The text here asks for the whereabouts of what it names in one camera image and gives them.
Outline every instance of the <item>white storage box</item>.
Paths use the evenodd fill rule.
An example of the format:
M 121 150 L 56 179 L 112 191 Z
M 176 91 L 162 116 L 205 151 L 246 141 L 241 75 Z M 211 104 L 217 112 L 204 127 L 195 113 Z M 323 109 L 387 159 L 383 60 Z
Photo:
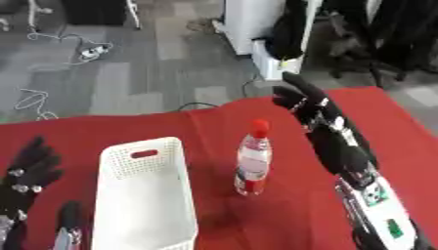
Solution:
M 196 237 L 179 139 L 111 146 L 102 152 L 93 250 L 192 250 Z
M 254 41 L 252 45 L 252 61 L 260 71 L 260 75 L 263 76 L 265 80 L 282 80 L 282 75 L 285 71 L 299 74 L 303 57 L 282 62 L 269 55 L 265 48 L 265 41 Z

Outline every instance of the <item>cable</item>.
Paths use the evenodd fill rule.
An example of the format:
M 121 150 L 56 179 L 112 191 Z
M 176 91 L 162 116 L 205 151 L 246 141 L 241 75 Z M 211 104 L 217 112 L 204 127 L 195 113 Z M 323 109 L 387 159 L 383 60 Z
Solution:
M 244 96 L 245 98 L 248 97 L 248 94 L 246 93 L 246 87 L 247 87 L 249 84 L 254 83 L 255 80 L 257 80 L 257 78 L 258 78 L 258 74 L 255 73 L 254 76 L 253 76 L 249 81 L 247 81 L 247 82 L 243 83 L 243 85 L 241 85 L 241 93 L 243 94 L 243 96 Z
M 56 113 L 51 112 L 51 111 L 43 111 L 42 110 L 42 108 L 46 104 L 47 99 L 49 98 L 49 93 L 47 93 L 45 91 L 29 90 L 29 89 L 21 89 L 21 91 L 32 93 L 32 95 L 19 101 L 14 106 L 15 110 L 22 110 L 22 109 L 27 109 L 27 108 L 36 106 L 36 113 L 38 114 L 38 118 L 36 118 L 37 121 L 49 120 L 49 119 L 59 119 L 59 117 Z
M 56 35 L 55 34 L 39 33 L 35 29 L 32 29 L 32 32 L 27 34 L 27 39 L 32 40 L 32 41 L 36 41 L 36 40 L 38 40 L 38 37 L 48 37 L 48 38 L 56 39 L 60 43 L 62 43 L 66 39 L 76 39 L 76 40 L 78 40 L 78 46 L 76 47 L 75 51 L 76 51 L 76 54 L 80 55 L 78 57 L 79 62 L 61 62 L 61 63 L 57 63 L 57 64 L 54 64 L 54 63 L 35 64 L 35 65 L 30 66 L 28 68 L 28 70 L 35 71 L 38 69 L 38 71 L 57 71 L 57 70 L 61 70 L 59 68 L 59 65 L 65 65 L 65 66 L 83 65 L 83 64 L 97 60 L 101 56 L 101 54 L 95 54 L 95 55 L 92 55 L 92 57 L 85 57 L 82 54 L 81 48 L 83 47 L 85 42 L 93 44 L 93 45 L 97 45 L 97 46 L 106 46 L 107 50 L 110 50 L 114 47 L 114 45 L 112 43 L 94 42 L 86 37 L 83 37 L 83 36 L 80 36 L 77 34 L 64 34 L 65 31 L 66 31 L 66 24 L 60 28 L 60 30 L 57 32 Z
M 185 107 L 189 106 L 189 105 L 196 105 L 196 104 L 203 104 L 203 105 L 208 105 L 208 106 L 213 106 L 213 107 L 219 107 L 219 105 L 215 105 L 215 104 L 207 104 L 207 103 L 200 103 L 200 102 L 192 102 L 192 103 L 187 103 L 184 104 L 182 106 L 180 106 L 178 109 L 176 109 L 175 111 L 181 111 L 183 110 Z

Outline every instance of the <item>table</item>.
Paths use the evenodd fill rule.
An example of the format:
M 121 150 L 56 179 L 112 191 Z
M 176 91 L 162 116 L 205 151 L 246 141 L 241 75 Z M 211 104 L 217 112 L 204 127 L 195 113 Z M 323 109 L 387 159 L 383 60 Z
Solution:
M 433 238 L 438 235 L 436 139 L 381 90 L 329 93 L 369 139 L 383 174 L 438 245 Z M 262 195 L 244 198 L 233 188 L 236 152 L 250 120 L 259 117 L 272 123 L 272 172 Z M 185 146 L 199 224 L 197 249 L 354 249 L 333 176 L 316 159 L 297 121 L 268 98 L 189 112 L 3 125 L 0 166 L 38 134 L 63 156 L 66 174 L 31 209 L 26 249 L 52 244 L 57 210 L 67 200 L 81 201 L 91 225 L 98 156 L 105 147 L 166 136 Z

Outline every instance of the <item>bottle label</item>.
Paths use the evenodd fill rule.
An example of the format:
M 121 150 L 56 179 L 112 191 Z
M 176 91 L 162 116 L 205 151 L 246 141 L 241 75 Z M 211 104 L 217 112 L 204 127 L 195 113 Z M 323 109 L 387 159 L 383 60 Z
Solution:
M 249 180 L 245 176 L 244 171 L 238 168 L 238 173 L 236 175 L 236 188 L 244 190 L 247 193 L 260 193 L 265 186 L 265 176 L 259 180 Z
M 241 163 L 243 163 L 242 166 L 250 166 L 250 169 L 242 166 L 238 167 L 236 187 L 249 193 L 260 193 L 268 174 L 267 162 L 243 157 Z

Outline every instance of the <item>black glove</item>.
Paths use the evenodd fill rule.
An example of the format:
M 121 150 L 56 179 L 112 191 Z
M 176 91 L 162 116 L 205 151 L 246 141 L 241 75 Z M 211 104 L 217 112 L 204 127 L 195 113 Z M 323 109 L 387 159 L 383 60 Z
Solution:
M 3 235 L 0 231 L 0 246 L 4 243 L 5 250 L 20 249 L 18 241 L 25 235 L 27 212 L 37 195 L 62 175 L 62 170 L 55 169 L 59 163 L 60 158 L 37 137 L 8 167 L 0 185 L 0 220 L 3 227 L 9 224 L 12 228 L 4 229 Z
M 411 222 L 416 228 L 416 246 L 413 250 L 436 250 L 416 223 Z M 359 250 L 387 250 L 380 239 L 375 235 L 366 233 L 363 229 L 353 230 L 353 240 Z
M 283 77 L 286 83 L 298 91 L 293 88 L 276 86 L 274 87 L 273 101 L 275 104 L 290 110 L 304 127 L 309 128 L 307 138 L 327 170 L 332 174 L 338 174 L 343 171 L 343 166 L 350 165 L 351 159 L 349 157 L 351 157 L 352 148 L 349 148 L 342 137 L 334 133 L 329 126 L 315 126 L 314 122 L 318 113 L 322 114 L 324 119 L 330 123 L 334 123 L 337 117 L 342 117 L 344 126 L 352 130 L 353 136 L 367 160 L 375 168 L 378 168 L 377 159 L 372 153 L 368 141 L 326 93 L 307 83 L 298 75 L 286 72 Z M 321 105 L 323 100 L 328 101 L 324 106 Z

